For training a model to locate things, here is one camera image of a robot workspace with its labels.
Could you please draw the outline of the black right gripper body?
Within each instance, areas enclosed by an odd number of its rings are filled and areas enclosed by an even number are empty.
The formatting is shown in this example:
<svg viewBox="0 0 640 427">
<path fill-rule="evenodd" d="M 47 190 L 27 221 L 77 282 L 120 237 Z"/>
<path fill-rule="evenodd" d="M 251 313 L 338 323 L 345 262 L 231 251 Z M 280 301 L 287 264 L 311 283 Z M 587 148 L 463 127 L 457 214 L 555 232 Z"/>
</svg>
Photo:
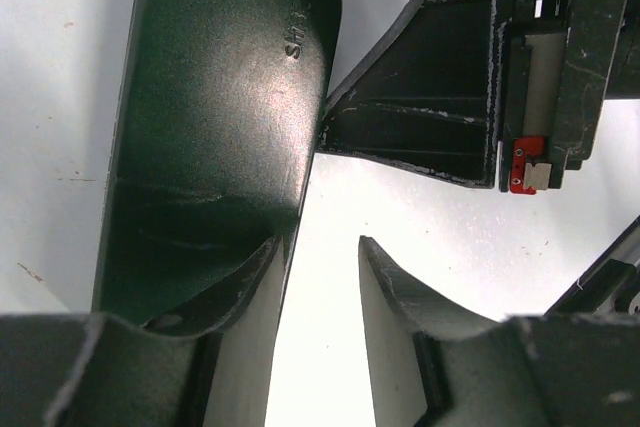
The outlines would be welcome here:
<svg viewBox="0 0 640 427">
<path fill-rule="evenodd" d="M 606 100 L 639 96 L 639 0 L 494 0 L 501 191 L 558 189 Z"/>
</svg>

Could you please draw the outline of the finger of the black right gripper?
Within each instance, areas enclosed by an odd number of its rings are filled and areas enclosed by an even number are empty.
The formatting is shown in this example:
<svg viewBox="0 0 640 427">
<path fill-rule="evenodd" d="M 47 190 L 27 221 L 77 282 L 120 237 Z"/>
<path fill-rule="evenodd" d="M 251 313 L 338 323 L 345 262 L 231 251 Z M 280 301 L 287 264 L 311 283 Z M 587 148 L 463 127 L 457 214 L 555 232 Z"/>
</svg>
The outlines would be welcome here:
<svg viewBox="0 0 640 427">
<path fill-rule="evenodd" d="M 329 96 L 318 151 L 493 188 L 493 2 L 409 0 Z"/>
</svg>

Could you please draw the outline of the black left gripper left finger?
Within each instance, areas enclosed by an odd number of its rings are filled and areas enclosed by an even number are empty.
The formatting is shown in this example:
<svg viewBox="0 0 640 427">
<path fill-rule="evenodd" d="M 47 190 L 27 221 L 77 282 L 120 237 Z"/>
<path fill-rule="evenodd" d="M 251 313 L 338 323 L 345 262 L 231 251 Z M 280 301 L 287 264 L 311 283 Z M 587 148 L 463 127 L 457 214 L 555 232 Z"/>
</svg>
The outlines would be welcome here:
<svg viewBox="0 0 640 427">
<path fill-rule="evenodd" d="M 132 325 L 106 313 L 1 319 L 5 426 L 261 426 L 283 243 L 184 304 Z"/>
</svg>

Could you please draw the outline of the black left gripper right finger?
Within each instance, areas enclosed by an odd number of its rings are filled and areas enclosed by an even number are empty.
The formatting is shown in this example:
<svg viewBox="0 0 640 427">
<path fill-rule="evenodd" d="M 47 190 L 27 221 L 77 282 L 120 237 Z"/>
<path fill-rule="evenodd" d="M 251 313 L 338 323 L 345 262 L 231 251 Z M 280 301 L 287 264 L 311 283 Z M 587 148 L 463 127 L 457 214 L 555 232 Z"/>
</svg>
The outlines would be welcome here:
<svg viewBox="0 0 640 427">
<path fill-rule="evenodd" d="M 380 426 L 635 426 L 636 269 L 595 266 L 541 316 L 496 322 L 402 269 L 372 238 L 359 278 Z"/>
</svg>

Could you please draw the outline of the dark green glasses case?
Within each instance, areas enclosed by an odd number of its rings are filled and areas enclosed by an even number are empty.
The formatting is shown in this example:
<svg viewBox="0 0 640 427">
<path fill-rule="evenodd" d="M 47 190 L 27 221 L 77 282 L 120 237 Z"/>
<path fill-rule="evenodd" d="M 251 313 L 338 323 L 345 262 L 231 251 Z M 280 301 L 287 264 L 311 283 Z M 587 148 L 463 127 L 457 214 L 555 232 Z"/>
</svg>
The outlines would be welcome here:
<svg viewBox="0 0 640 427">
<path fill-rule="evenodd" d="M 341 0 L 134 0 L 92 309 L 143 324 L 293 256 Z"/>
</svg>

